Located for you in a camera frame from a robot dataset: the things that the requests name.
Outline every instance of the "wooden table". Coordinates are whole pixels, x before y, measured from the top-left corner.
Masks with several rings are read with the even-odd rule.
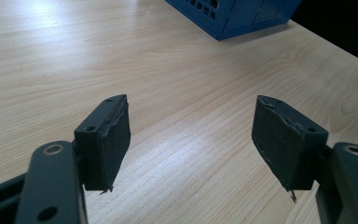
[[[0,1],[0,182],[126,93],[131,146],[90,223],[318,223],[255,149],[255,99],[358,144],[358,59],[296,23],[215,41],[162,0]]]

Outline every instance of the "blue plastic crate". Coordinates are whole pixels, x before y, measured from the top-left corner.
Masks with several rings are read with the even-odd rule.
[[[166,0],[217,40],[287,23],[301,0]]]

